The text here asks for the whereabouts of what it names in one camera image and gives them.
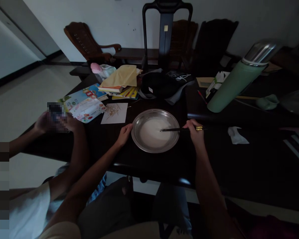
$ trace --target white paper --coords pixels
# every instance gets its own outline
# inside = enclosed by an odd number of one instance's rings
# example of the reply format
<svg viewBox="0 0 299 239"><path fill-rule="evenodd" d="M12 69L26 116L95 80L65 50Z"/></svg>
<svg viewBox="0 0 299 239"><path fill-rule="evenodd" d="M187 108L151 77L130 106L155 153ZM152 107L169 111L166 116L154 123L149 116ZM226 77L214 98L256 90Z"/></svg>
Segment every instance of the white paper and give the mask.
<svg viewBox="0 0 299 239"><path fill-rule="evenodd" d="M241 136L239 133L238 133L238 130L239 127L229 127L228 128L228 134L232 140L232 143L233 144L249 144L248 140L245 139L243 136Z"/></svg>
<svg viewBox="0 0 299 239"><path fill-rule="evenodd" d="M114 115L110 116L110 107L118 105L120 110ZM110 123L125 123L128 103L107 104L107 111L104 112L101 124Z"/></svg>

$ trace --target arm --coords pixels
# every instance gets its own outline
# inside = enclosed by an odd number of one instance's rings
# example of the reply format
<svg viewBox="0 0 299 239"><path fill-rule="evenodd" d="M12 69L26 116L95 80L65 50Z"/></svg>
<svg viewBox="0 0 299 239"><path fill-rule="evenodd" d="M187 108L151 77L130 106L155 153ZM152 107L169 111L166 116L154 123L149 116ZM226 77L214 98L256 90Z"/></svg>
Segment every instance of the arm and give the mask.
<svg viewBox="0 0 299 239"><path fill-rule="evenodd" d="M90 152L83 123L70 115L67 117L67 122L63 119L60 121L73 132L74 144L70 166L63 173L49 181L50 201L53 201L70 188L85 172L90 161Z"/></svg>
<svg viewBox="0 0 299 239"><path fill-rule="evenodd" d="M48 112L44 112L34 124L34 127L24 135L12 140L9 143L9 158L20 153L25 149L32 141L44 134L48 130Z"/></svg>
<svg viewBox="0 0 299 239"><path fill-rule="evenodd" d="M100 183L116 154L125 145L132 127L132 124L123 127L116 143L77 181L44 231L59 222L76 223L90 195Z"/></svg>
<svg viewBox="0 0 299 239"><path fill-rule="evenodd" d="M53 201L75 183L85 172L89 163L89 149L83 123L68 114L67 120L59 119L55 127L66 127L74 134L74 145L69 168L49 181L50 201ZM50 115L44 112L36 121L33 129L10 142L10 158L20 153L40 135L52 128Z"/></svg>
<svg viewBox="0 0 299 239"><path fill-rule="evenodd" d="M196 120L188 120L186 126L196 149L196 192L206 225L212 238L243 239L227 213L222 193L210 165L204 142L204 131L196 131L201 126Z"/></svg>

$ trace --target pencil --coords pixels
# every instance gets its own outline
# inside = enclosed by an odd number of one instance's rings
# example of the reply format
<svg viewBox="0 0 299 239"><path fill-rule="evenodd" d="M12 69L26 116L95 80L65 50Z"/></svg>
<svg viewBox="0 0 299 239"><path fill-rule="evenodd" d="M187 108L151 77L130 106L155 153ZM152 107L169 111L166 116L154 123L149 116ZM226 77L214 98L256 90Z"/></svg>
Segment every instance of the pencil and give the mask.
<svg viewBox="0 0 299 239"><path fill-rule="evenodd" d="M197 91L198 91L198 94L202 97L203 101L207 104L207 102L206 102L205 98L203 97L202 93L200 93L199 90L197 90Z"/></svg>

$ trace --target yellow paper bag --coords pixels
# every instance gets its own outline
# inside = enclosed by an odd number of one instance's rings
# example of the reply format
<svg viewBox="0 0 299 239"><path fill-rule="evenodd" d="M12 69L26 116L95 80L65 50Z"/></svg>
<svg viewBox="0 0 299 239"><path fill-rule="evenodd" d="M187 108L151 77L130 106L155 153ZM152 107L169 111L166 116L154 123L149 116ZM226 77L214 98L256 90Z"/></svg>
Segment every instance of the yellow paper bag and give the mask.
<svg viewBox="0 0 299 239"><path fill-rule="evenodd" d="M105 79L100 87L137 86L135 65L122 65Z"/></svg>

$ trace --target leg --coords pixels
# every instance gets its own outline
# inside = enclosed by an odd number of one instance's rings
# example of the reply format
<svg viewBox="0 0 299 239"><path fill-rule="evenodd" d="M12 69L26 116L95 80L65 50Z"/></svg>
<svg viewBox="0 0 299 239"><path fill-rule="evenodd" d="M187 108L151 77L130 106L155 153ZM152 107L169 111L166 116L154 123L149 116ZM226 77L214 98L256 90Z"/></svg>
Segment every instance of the leg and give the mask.
<svg viewBox="0 0 299 239"><path fill-rule="evenodd" d="M135 224L131 213L130 193L133 187L127 177L109 185L79 215L77 225L82 239L95 239Z"/></svg>
<svg viewBox="0 0 299 239"><path fill-rule="evenodd" d="M155 196L152 221L159 221L191 232L185 190L182 187L161 183Z"/></svg>

